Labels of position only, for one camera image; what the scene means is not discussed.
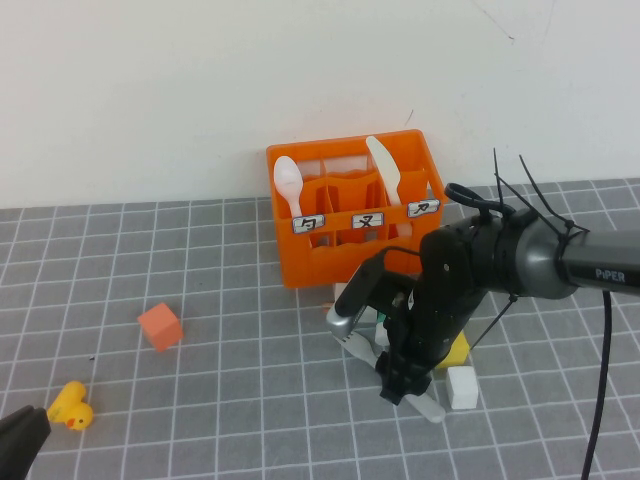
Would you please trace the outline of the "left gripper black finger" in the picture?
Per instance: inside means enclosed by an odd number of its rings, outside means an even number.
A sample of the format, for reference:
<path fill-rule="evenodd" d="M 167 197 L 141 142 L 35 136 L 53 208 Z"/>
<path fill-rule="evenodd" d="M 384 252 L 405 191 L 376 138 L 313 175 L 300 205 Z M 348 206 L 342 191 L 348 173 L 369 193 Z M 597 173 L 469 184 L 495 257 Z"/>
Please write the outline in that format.
<path fill-rule="evenodd" d="M 1 435 L 1 464 L 31 465 L 50 433 L 46 410 L 34 408 L 17 429 Z"/>
<path fill-rule="evenodd" d="M 17 429 L 18 426 L 25 421 L 32 413 L 34 412 L 34 407 L 31 405 L 24 406 L 8 416 L 4 417 L 0 421 L 0 432 L 1 435 L 8 435 L 13 430 Z"/>

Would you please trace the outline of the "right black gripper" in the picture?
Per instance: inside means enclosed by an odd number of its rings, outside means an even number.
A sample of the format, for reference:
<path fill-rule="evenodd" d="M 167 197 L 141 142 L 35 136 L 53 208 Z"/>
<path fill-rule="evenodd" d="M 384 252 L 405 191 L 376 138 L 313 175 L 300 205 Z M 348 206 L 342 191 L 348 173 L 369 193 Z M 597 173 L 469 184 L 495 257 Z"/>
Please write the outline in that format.
<path fill-rule="evenodd" d="M 465 364 L 470 345 L 463 333 L 475 311 L 475 296 L 434 298 L 415 291 L 382 322 L 389 346 L 378 357 L 380 396 L 399 405 L 404 395 L 420 396 L 431 371 Z M 405 385 L 405 374 L 412 374 Z"/>

